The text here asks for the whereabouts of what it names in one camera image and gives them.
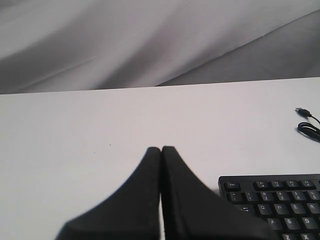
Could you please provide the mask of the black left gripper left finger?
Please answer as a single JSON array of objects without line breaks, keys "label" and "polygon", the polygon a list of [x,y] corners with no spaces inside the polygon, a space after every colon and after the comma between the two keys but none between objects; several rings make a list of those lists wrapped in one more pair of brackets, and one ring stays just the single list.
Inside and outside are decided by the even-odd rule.
[{"label": "black left gripper left finger", "polygon": [[125,183],[103,202],[68,221],[58,240],[160,239],[161,151],[149,147]]}]

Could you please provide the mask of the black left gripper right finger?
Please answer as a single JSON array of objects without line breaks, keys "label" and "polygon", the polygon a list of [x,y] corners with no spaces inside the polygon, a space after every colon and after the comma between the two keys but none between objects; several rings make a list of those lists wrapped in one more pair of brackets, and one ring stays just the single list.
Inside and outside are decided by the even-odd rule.
[{"label": "black left gripper right finger", "polygon": [[277,240],[269,224],[236,209],[190,170],[173,146],[161,151],[161,204],[167,240]]}]

